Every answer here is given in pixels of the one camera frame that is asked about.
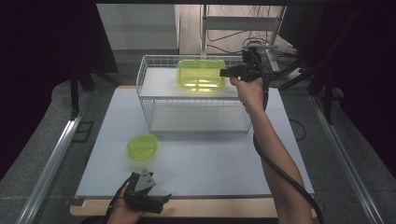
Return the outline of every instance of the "person's left hand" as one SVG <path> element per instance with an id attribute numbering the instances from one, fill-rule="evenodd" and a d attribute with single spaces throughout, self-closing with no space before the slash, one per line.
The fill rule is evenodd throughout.
<path id="1" fill-rule="evenodd" d="M 111 213 L 107 224 L 135 224 L 139 218 L 145 214 L 143 211 L 132 210 L 128 207 L 123 199 L 126 187 L 127 186 L 122 189 L 120 197 L 114 203 L 113 212 Z"/>

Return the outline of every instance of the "forearm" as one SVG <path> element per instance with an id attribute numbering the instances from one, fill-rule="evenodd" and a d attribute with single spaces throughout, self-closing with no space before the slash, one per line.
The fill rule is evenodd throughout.
<path id="1" fill-rule="evenodd" d="M 248 108 L 248 112 L 262 153 L 300 185 L 304 186 L 294 160 L 279 139 L 262 107 L 251 106 Z M 301 217 L 303 218 L 301 221 L 309 223 L 306 221 L 311 217 L 311 213 L 305 198 L 266 162 L 262 163 L 262 167 L 275 199 L 279 223 L 290 223 L 290 221 L 285 220 L 288 218 L 293 219 L 292 223 L 299 223 L 297 219 Z"/>

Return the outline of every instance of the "gray floor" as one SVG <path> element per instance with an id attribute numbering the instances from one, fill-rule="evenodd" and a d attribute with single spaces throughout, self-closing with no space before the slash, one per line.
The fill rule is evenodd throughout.
<path id="1" fill-rule="evenodd" d="M 140 54 L 115 52 L 120 70 L 112 74 L 124 85 L 132 85 L 140 64 Z M 89 104 L 82 121 L 81 130 L 92 125 L 92 132 L 77 133 L 64 155 L 53 184 L 37 212 L 34 223 L 79 223 L 84 217 L 73 217 L 69 213 L 89 152 L 100 130 L 114 86 L 92 75 L 96 90 L 90 94 Z M 276 86 L 288 78 L 273 82 Z M 309 96 L 306 86 L 309 79 L 282 91 L 282 100 L 290 119 L 300 122 L 306 137 L 298 141 L 307 172 L 311 178 L 315 198 L 324 213 L 326 223 L 370 223 L 356 196 L 346 172 L 334 152 Z M 66 122 L 70 119 L 70 87 L 65 82 L 57 86 L 52 94 L 48 112 L 32 135 L 22 154 L 17 158 L 0 182 L 0 223 L 15 223 L 26 200 L 35 186 L 51 151 L 55 148 Z M 375 200 L 384 223 L 396 223 L 396 181 L 377 157 L 370 145 L 349 121 L 337 101 L 332 105 L 333 127 L 340 136 L 346 152 L 352 159 L 358 174 Z M 296 138 L 303 136 L 303 129 L 291 121 Z M 154 219 L 157 223 L 181 223 L 180 220 Z M 181 220 L 192 223 L 192 220 Z M 259 223 L 262 220 L 251 220 Z"/>

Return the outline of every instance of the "table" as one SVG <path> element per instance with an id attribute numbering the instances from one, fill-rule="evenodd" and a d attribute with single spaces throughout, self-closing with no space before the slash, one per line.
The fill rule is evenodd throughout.
<path id="1" fill-rule="evenodd" d="M 307 191 L 313 193 L 280 95 L 275 89 L 270 90 L 267 114 L 299 166 Z M 141 133 L 149 133 L 149 130 L 136 90 L 116 89 L 77 191 L 78 198 L 93 200 L 87 200 L 82 207 L 73 206 L 73 215 L 103 215 L 108 201 L 95 199 L 111 198 L 131 170 L 139 172 L 143 167 L 154 172 L 157 182 L 151 195 L 173 194 L 174 200 L 169 207 L 165 206 L 162 216 L 274 216 L 274 203 L 268 198 L 271 192 L 262 173 L 260 157 L 252 145 L 252 130 L 249 133 L 161 134 L 157 136 L 159 155 L 143 165 L 126 158 L 125 150 L 128 140 Z"/>

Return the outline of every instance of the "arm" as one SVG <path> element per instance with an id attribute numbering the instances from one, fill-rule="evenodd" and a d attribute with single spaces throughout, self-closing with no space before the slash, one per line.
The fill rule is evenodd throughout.
<path id="1" fill-rule="evenodd" d="M 262 153 L 300 185 L 304 186 L 294 160 L 283 146 L 262 107 L 262 80 L 258 78 L 250 83 L 234 77 L 230 80 L 232 85 L 237 88 L 238 96 L 245 104 L 245 108 L 250 115 L 254 134 Z M 279 223 L 314 223 L 310 206 L 305 198 L 264 161 L 262 162 L 262 168 L 274 196 Z"/>

